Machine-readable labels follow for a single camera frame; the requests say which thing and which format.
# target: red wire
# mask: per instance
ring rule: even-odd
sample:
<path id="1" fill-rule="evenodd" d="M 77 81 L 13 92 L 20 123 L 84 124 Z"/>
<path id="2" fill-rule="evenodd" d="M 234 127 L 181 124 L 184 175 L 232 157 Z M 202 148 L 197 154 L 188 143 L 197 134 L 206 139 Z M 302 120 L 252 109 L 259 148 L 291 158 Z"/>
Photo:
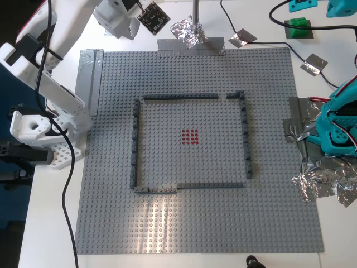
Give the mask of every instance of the red wire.
<path id="1" fill-rule="evenodd" d="M 309 97 L 309 100 L 312 102 L 328 102 L 331 98 Z"/>
<path id="2" fill-rule="evenodd" d="M 342 93 L 342 91 L 345 90 L 345 88 L 351 84 L 354 80 L 357 79 L 357 75 L 355 75 L 352 79 L 350 79 L 349 81 L 346 82 L 346 84 L 344 84 L 339 91 L 337 91 L 337 93 L 335 94 L 335 97 L 337 97 L 338 95 L 340 95 Z"/>

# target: black circuit board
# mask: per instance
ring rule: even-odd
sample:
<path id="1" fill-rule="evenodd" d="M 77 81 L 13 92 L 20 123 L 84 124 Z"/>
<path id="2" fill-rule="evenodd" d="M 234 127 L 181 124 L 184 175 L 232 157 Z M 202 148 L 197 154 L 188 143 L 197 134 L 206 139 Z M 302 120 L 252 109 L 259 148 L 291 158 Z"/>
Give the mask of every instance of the black circuit board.
<path id="1" fill-rule="evenodd" d="M 138 16 L 138 20 L 144 24 L 153 35 L 156 35 L 170 20 L 170 17 L 166 15 L 155 2 L 152 2 L 145 8 L 144 14 Z"/>

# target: white table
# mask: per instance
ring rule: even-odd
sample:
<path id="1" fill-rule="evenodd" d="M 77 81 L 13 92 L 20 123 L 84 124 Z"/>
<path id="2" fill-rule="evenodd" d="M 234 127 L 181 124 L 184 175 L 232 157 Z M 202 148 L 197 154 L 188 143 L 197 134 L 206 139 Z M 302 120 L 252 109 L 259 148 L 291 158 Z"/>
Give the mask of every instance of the white table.
<path id="1" fill-rule="evenodd" d="M 281 0 L 234 0 L 224 1 L 237 30 L 245 28 L 258 41 L 286 41 L 284 28 L 272 23 L 268 12 Z M 171 39 L 169 25 L 192 13 L 192 2 L 160 3 L 171 17 L 169 24 L 154 37 L 141 26 L 134 41 L 113 36 L 104 36 L 104 29 L 92 17 L 81 38 L 67 54 L 65 60 L 54 70 L 54 78 L 65 87 L 74 90 L 79 62 L 83 49 L 104 49 L 104 51 L 152 51 L 157 50 L 156 39 Z M 289 13 L 287 6 L 279 9 L 275 17 L 280 20 L 305 16 L 314 26 L 357 24 L 357 15 L 346 18 L 326 18 L 327 1 L 319 6 L 297 13 Z M 234 49 L 228 40 L 233 30 L 220 8 L 218 1 L 201 2 L 200 22 L 208 37 L 225 38 L 227 49 Z M 315 53 L 329 64 L 324 70 L 326 77 L 336 85 L 351 78 L 357 70 L 353 60 L 356 54 L 356 37 L 353 30 L 314 31 L 314 40 L 288 40 L 305 59 Z M 247 45 L 243 49 L 266 47 Z M 302 64 L 293 54 L 292 64 L 296 89 L 299 97 L 317 95 L 327 97 L 331 92 L 321 76 L 313 77 L 300 69 Z M 86 138 L 81 139 L 81 148 Z M 66 204 L 75 231 L 80 197 L 84 159 L 76 162 L 72 181 L 67 191 Z M 22 242 L 20 268 L 74 267 L 70 236 L 61 207 L 61 194 L 69 168 L 53 171 L 40 166 L 36 168 L 30 204 L 28 207 L 25 234 Z M 357 202 L 347 209 L 336 197 L 317 201 L 324 253 L 256 254 L 266 267 L 355 267 L 355 244 L 357 241 Z M 247 254 L 176 254 L 176 255 L 80 255 L 81 268 L 88 267 L 246 267 Z"/>

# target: black wire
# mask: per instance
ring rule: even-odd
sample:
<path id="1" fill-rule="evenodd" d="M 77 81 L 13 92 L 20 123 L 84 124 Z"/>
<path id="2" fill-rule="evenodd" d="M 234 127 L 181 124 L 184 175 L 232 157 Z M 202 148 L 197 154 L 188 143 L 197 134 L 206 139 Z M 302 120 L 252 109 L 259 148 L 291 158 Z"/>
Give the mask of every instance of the black wire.
<path id="1" fill-rule="evenodd" d="M 232 26 L 232 29 L 233 29 L 233 31 L 234 31 L 234 34 L 236 34 L 236 31 L 235 31 L 235 28 L 234 28 L 234 26 L 233 26 L 233 23 L 232 23 L 232 21 L 230 20 L 229 15 L 227 14 L 227 12 L 224 10 L 224 8 L 223 8 L 223 6 L 222 6 L 222 0 L 221 0 L 221 7 L 222 7 L 224 13 L 226 14 L 226 16 L 227 16 L 227 18 L 228 18 L 228 20 L 229 20 L 229 22 L 230 22 L 230 24 L 231 24 L 231 26 Z M 292 51 L 301 61 L 305 62 L 305 60 L 295 51 L 295 49 L 293 49 L 292 46 L 289 45 L 289 44 L 286 43 L 286 42 L 250 42 L 250 44 L 258 44 L 258 45 L 284 44 L 284 45 L 287 45 L 287 46 L 291 49 L 291 51 Z M 330 81 L 328 81 L 328 79 L 324 76 L 324 74 L 323 74 L 322 72 L 320 72 L 320 74 L 321 74 L 322 78 L 327 82 L 327 84 L 333 86 L 334 88 L 338 88 L 337 85 L 334 85 L 333 83 L 331 83 Z"/>
<path id="2" fill-rule="evenodd" d="M 222 0 L 221 0 L 221 8 L 223 9 L 224 13 L 226 14 L 226 16 L 227 16 L 227 18 L 228 18 L 228 20 L 229 20 L 229 22 L 230 22 L 230 24 L 231 24 L 231 26 L 232 26 L 232 28 L 233 28 L 234 34 L 236 34 L 237 32 L 236 32 L 236 30 L 235 30 L 235 28 L 234 28 L 234 25 L 233 25 L 232 21 L 230 20 L 230 17 L 228 16 L 227 11 L 224 9 L 224 7 L 223 7 L 223 5 L 222 5 Z"/>
<path id="3" fill-rule="evenodd" d="M 300 30 L 339 30 L 339 29 L 353 29 L 355 32 L 357 31 L 357 26 L 355 25 L 335 25 L 335 26 L 295 26 L 295 25 L 290 25 L 281 21 L 276 20 L 273 18 L 273 12 L 276 11 L 278 8 L 284 6 L 285 4 L 291 2 L 292 0 L 286 0 L 277 6 L 275 6 L 270 12 L 269 12 L 269 18 L 272 22 L 284 26 L 287 28 L 291 29 L 300 29 Z"/>
<path id="4" fill-rule="evenodd" d="M 139 0 L 135 0 L 135 2 L 136 2 L 136 4 L 139 6 L 139 8 L 141 9 L 141 13 L 144 14 L 145 11 L 144 11 L 144 9 L 143 9 L 143 5 L 140 3 Z"/>
<path id="5" fill-rule="evenodd" d="M 42 78 L 42 72 L 44 70 L 44 66 L 45 66 L 45 61 L 46 61 L 46 57 L 47 57 L 47 48 L 50 46 L 50 38 L 51 38 L 51 24 L 52 24 L 52 1 L 51 0 L 47 0 L 47 4 L 48 4 L 48 8 L 49 8 L 49 15 L 48 15 L 48 22 L 47 22 L 47 38 L 46 38 L 46 47 L 44 49 L 44 54 L 42 55 L 42 59 L 41 59 L 41 64 L 40 64 L 40 68 L 38 70 L 38 75 L 37 75 L 37 80 L 36 80 L 36 87 L 35 87 L 35 94 L 36 94 L 36 102 L 38 107 L 40 108 L 40 110 L 46 115 L 46 117 L 48 118 L 48 120 L 59 130 L 59 132 L 61 133 L 61 135 L 63 136 L 63 138 L 65 139 L 65 141 L 68 144 L 68 147 L 71 151 L 71 168 L 69 171 L 69 175 L 66 181 L 66 184 L 63 188 L 63 192 L 62 192 L 62 209 L 67 221 L 67 225 L 68 225 L 68 229 L 69 229 L 69 233 L 71 236 L 71 241 L 72 241 L 72 248 L 73 248 L 73 254 L 74 254 L 74 260 L 75 260 L 75 267 L 78 268 L 78 257 L 77 257 L 77 250 L 76 250 L 76 245 L 75 245 L 75 241 L 74 241 L 74 235 L 73 235 L 73 231 L 72 231 L 72 226 L 71 226 L 71 222 L 69 220 L 68 217 L 68 213 L 67 213 L 67 209 L 66 209 L 66 203 L 65 203 L 65 198 L 66 198 L 66 191 L 69 185 L 69 182 L 71 181 L 72 178 L 72 174 L 73 174 L 73 169 L 74 169 L 74 163 L 75 163 L 75 158 L 74 158 L 74 149 L 72 146 L 72 143 L 70 142 L 70 140 L 68 139 L 66 133 L 62 130 L 62 128 L 52 119 L 52 117 L 50 117 L 47 114 L 47 111 L 45 110 L 45 108 L 42 106 L 42 103 L 40 101 L 40 83 L 41 83 L 41 78 Z"/>

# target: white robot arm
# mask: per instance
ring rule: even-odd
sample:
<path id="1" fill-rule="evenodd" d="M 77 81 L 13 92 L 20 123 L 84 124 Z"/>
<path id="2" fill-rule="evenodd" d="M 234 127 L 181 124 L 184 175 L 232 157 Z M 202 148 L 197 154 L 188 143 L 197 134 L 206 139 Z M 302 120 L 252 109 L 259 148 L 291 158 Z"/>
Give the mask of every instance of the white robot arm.
<path id="1" fill-rule="evenodd" d="M 72 48 L 92 14 L 112 35 L 117 38 L 124 36 L 133 39 L 139 28 L 139 21 L 133 17 L 135 0 L 134 2 L 125 0 L 127 6 L 122 1 L 52 0 L 52 25 L 55 24 L 55 28 L 51 36 L 39 93 L 53 104 L 59 114 L 55 118 L 56 122 L 66 131 L 74 145 L 79 134 L 89 130 L 92 125 L 89 112 L 78 96 L 52 79 L 50 71 Z M 47 29 L 47 10 L 47 1 L 44 1 L 19 32 L 16 47 L 8 43 L 0 47 L 0 63 L 32 89 L 35 89 L 38 66 L 44 52 L 44 45 L 37 38 Z M 59 143 L 65 143 L 56 127 L 39 114 L 22 115 L 19 111 L 15 111 L 10 132 L 21 143 L 35 148 L 53 148 Z"/>

